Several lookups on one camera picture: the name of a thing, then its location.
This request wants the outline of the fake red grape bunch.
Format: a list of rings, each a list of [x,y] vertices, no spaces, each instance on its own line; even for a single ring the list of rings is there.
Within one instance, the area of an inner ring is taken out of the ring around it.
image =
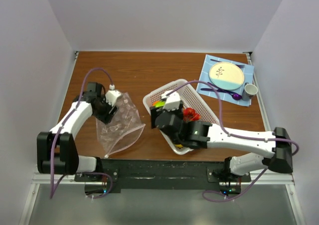
[[[198,121],[200,119],[201,116],[193,108],[183,109],[183,120],[185,122]]]

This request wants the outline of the green fake apple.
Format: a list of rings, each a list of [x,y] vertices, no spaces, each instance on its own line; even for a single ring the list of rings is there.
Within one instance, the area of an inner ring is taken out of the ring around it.
[[[162,108],[165,105],[165,101],[160,101],[156,106],[154,106],[155,108]]]

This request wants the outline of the clear zip top bag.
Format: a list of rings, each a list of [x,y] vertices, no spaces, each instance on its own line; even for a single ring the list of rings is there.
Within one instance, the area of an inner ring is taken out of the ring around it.
[[[116,106],[118,110],[110,123],[96,120],[97,139],[105,151],[105,158],[131,147],[145,127],[128,93],[123,93]]]

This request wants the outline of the white perforated plastic basket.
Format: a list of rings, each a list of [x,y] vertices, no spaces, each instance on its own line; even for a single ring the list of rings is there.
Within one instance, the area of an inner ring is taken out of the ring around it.
[[[143,98],[143,104],[148,111],[150,112],[150,107],[153,105],[154,102],[159,101],[161,99],[161,95],[169,90],[174,90],[177,87],[185,84],[187,80],[185,79],[178,79],[175,81],[172,81],[170,83],[167,83],[153,91],[151,91],[149,94],[147,94]],[[214,112],[210,109],[210,107],[207,105],[207,103],[202,99],[200,94],[196,92],[196,90],[189,84],[177,91],[177,93],[180,95],[181,100],[183,101],[184,108],[192,108],[194,109],[200,116],[201,120],[205,122],[210,122],[219,125],[219,119],[214,114]],[[167,135],[165,135],[163,132],[161,132],[164,139],[167,141],[171,149],[177,154],[177,155],[184,155],[188,152],[191,152],[192,149],[183,147],[183,148],[177,148],[169,139]]]

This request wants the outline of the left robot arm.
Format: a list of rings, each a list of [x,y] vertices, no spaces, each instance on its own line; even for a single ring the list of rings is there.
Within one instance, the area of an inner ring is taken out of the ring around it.
[[[117,100],[122,96],[114,85],[104,92],[104,86],[90,82],[71,104],[69,111],[48,132],[40,132],[36,138],[37,169],[42,174],[74,175],[85,173],[92,181],[103,176],[100,159],[78,155],[75,138],[84,123],[95,117],[109,124],[118,110]]]

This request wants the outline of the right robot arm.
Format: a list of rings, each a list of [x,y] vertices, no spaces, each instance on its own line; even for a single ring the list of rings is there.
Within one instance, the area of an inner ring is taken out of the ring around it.
[[[229,182],[251,171],[268,169],[280,174],[293,172],[292,141],[286,129],[253,132],[222,129],[220,125],[200,120],[184,119],[185,109],[167,111],[151,107],[151,127],[158,128],[177,151],[227,148],[244,151],[239,157],[229,157],[215,176]]]

